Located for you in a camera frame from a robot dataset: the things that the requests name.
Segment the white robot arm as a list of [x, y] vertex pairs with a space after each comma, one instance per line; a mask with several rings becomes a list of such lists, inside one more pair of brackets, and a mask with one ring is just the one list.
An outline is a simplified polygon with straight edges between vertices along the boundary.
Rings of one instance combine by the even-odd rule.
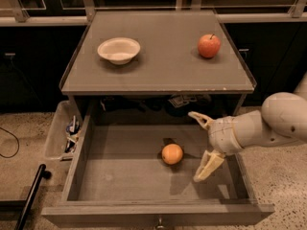
[[194, 175], [201, 182], [216, 171], [227, 156], [249, 147], [278, 147], [307, 143], [307, 74], [294, 93], [279, 92], [264, 100], [261, 109], [239, 116], [212, 119], [191, 111], [208, 133], [213, 150], [206, 150]]

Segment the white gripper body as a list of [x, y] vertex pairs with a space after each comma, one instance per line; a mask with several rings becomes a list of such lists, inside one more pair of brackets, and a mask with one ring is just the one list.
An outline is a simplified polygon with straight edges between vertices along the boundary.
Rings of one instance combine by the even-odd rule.
[[227, 116], [214, 120], [209, 125], [208, 137], [212, 148], [225, 155], [243, 150], [234, 132], [233, 117]]

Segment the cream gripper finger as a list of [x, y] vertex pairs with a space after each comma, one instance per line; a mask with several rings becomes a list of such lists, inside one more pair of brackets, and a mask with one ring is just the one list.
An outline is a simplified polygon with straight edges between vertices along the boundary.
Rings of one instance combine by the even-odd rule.
[[188, 116], [195, 119], [199, 123], [199, 125], [205, 130], [210, 129], [211, 124], [214, 122], [214, 120], [209, 116], [195, 111], [190, 111], [188, 113]]
[[193, 177], [195, 182], [207, 179], [224, 162], [224, 155], [216, 150], [209, 152], [206, 150], [202, 156], [201, 163]]

